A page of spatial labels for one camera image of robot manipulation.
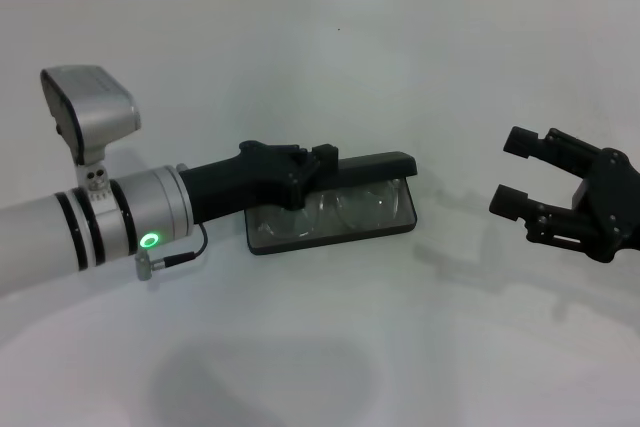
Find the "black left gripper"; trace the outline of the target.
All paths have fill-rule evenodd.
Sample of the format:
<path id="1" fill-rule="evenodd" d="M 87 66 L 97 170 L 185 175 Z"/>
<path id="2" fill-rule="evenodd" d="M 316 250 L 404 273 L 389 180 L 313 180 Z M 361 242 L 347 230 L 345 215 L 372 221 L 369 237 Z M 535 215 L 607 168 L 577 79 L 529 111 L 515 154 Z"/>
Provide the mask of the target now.
<path id="1" fill-rule="evenodd" d="M 318 173 L 338 169 L 339 150 L 322 144 L 298 145 L 245 141 L 239 154 L 180 172 L 196 223 L 205 223 L 261 205 L 303 209 Z"/>

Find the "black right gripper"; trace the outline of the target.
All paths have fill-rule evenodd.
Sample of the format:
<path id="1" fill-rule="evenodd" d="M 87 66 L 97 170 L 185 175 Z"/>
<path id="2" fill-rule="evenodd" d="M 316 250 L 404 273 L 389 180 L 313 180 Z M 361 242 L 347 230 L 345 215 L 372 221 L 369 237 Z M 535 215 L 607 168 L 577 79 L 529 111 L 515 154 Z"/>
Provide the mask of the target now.
<path id="1" fill-rule="evenodd" d="M 522 219 L 529 242 L 582 252 L 602 263 L 610 263 L 620 250 L 639 249 L 639 172 L 626 154 L 597 148 L 555 128 L 539 138 L 517 126 L 503 150 L 583 179 L 572 197 L 573 210 L 498 186 L 489 211 L 511 221 Z"/>

